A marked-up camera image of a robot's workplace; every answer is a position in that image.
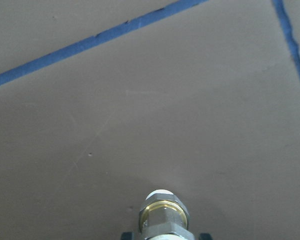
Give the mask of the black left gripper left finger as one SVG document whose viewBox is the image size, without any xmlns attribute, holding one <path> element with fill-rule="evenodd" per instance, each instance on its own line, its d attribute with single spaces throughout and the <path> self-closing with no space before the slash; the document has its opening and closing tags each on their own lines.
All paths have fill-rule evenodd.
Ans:
<svg viewBox="0 0 300 240">
<path fill-rule="evenodd" d="M 131 231 L 123 232 L 121 234 L 121 240 L 134 240 L 134 239 L 135 239 L 135 235 Z"/>
</svg>

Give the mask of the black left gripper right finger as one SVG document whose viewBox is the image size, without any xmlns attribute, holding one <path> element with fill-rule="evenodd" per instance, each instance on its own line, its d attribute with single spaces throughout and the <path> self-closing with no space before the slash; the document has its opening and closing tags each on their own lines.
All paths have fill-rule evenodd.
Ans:
<svg viewBox="0 0 300 240">
<path fill-rule="evenodd" d="M 200 233 L 198 236 L 199 240 L 212 240 L 212 236 L 209 233 Z"/>
</svg>

